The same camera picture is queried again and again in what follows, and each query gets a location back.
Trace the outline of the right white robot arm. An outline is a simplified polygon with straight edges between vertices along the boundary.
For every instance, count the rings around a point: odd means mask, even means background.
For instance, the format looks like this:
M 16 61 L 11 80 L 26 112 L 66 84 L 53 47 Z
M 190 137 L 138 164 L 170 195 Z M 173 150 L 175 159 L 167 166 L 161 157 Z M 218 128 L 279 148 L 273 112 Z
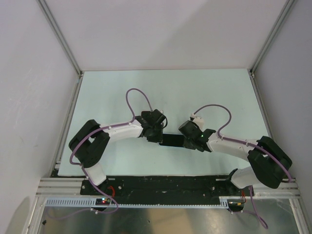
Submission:
M 183 147 L 187 149 L 223 153 L 250 163 L 250 167 L 235 169 L 229 174 L 225 183 L 228 194 L 237 195 L 243 188 L 260 183 L 276 189 L 285 176 L 291 180 L 288 170 L 292 161 L 270 137 L 263 136 L 260 140 L 230 138 L 215 130 L 202 131 L 191 120 L 184 122 L 179 131 L 184 136 Z

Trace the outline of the left aluminium frame post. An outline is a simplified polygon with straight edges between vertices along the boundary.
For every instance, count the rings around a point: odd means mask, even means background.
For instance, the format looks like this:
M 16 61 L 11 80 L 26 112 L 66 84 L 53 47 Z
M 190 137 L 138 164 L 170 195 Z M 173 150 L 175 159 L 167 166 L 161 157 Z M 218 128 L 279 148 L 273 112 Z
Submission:
M 53 33 L 55 34 L 61 48 L 63 49 L 65 55 L 69 59 L 70 64 L 72 65 L 73 69 L 75 70 L 75 73 L 80 78 L 83 74 L 83 71 L 81 70 L 77 60 L 74 57 L 74 54 L 72 50 L 70 49 L 66 38 L 64 34 L 61 31 L 61 28 L 59 24 L 57 23 L 50 7 L 48 6 L 47 2 L 45 0 L 36 0 L 37 4 L 39 5 L 43 15 L 45 16 L 48 24 L 50 25 Z

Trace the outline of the blue cased smartphone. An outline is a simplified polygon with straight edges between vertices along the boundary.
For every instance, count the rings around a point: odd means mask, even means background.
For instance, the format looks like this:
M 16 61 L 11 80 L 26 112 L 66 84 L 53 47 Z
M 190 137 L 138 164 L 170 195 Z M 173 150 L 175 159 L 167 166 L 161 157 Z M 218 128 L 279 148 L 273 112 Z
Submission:
M 163 134 L 162 142 L 159 143 L 160 146 L 167 147 L 178 147 L 183 148 L 185 137 L 183 135 L 178 134 Z

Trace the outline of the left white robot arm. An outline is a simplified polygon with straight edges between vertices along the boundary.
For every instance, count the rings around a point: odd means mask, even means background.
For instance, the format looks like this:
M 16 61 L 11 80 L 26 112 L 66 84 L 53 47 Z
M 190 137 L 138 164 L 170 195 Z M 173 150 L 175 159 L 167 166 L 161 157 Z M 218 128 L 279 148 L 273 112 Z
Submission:
M 154 109 L 143 111 L 130 122 L 102 126 L 94 119 L 87 121 L 69 142 L 72 151 L 70 163 L 75 165 L 73 158 L 91 182 L 91 189 L 98 195 L 108 190 L 106 173 L 100 160 L 108 144 L 128 138 L 144 137 L 148 142 L 161 143 L 163 129 L 167 126 L 166 116 Z

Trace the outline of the right aluminium frame post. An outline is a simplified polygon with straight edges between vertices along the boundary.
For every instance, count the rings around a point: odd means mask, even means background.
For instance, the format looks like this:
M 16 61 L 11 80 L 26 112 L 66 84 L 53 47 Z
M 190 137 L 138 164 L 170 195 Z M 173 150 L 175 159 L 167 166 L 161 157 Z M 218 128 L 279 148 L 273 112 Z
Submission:
M 268 53 L 270 47 L 272 46 L 275 38 L 277 37 L 278 33 L 280 32 L 283 24 L 286 22 L 287 17 L 291 13 L 293 7 L 297 3 L 296 0 L 287 0 L 279 13 L 276 21 L 274 22 L 263 46 L 261 47 L 259 53 L 257 54 L 254 62 L 252 63 L 249 73 L 252 78 L 255 76 L 255 72 L 257 71 L 259 65 L 261 64 L 262 60 L 265 58 L 266 54 Z

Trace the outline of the aluminium front frame rail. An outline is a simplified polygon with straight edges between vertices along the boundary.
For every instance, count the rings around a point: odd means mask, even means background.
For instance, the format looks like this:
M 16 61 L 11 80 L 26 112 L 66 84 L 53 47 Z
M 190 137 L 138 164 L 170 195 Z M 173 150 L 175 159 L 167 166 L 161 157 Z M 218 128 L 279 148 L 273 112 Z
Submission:
M 36 196 L 81 197 L 82 181 L 83 178 L 42 178 Z M 277 189 L 271 189 L 264 185 L 254 185 L 253 189 L 257 199 L 293 199 L 301 197 L 295 180 L 290 183 L 282 183 Z

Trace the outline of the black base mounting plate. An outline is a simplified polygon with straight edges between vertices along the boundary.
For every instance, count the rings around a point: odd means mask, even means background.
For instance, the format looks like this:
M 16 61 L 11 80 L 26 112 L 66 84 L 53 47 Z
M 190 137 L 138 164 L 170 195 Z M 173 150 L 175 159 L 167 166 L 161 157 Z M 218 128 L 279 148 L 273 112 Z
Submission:
M 108 176 L 96 188 L 82 182 L 81 195 L 102 192 L 123 205 L 219 205 L 221 196 L 251 195 L 248 187 L 238 189 L 225 175 Z

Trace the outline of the aluminium frame post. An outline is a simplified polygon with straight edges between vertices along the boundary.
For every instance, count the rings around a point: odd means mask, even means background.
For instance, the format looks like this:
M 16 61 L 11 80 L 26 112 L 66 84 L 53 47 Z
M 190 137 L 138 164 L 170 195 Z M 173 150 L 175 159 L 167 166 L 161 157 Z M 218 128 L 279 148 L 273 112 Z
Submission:
M 277 37 L 278 33 L 280 32 L 283 24 L 286 22 L 287 17 L 291 13 L 293 7 L 297 3 L 296 0 L 287 0 L 279 13 L 276 21 L 274 22 L 263 46 L 261 47 L 259 53 L 257 54 L 254 62 L 252 63 L 249 73 L 252 78 L 255 76 L 255 72 L 257 71 L 259 65 L 261 64 L 262 60 L 265 58 L 266 54 L 268 53 L 270 47 L 272 46 L 275 38 Z
M 50 25 L 53 33 L 55 34 L 61 48 L 63 49 L 65 55 L 69 59 L 70 64 L 72 65 L 73 69 L 75 70 L 75 73 L 80 78 L 83 74 L 83 71 L 81 70 L 77 60 L 74 57 L 74 54 L 72 50 L 70 49 L 66 38 L 64 34 L 61 31 L 61 28 L 59 24 L 57 23 L 50 7 L 48 6 L 47 2 L 45 0 L 36 0 L 37 4 L 39 5 L 43 15 L 45 16 L 48 24 Z

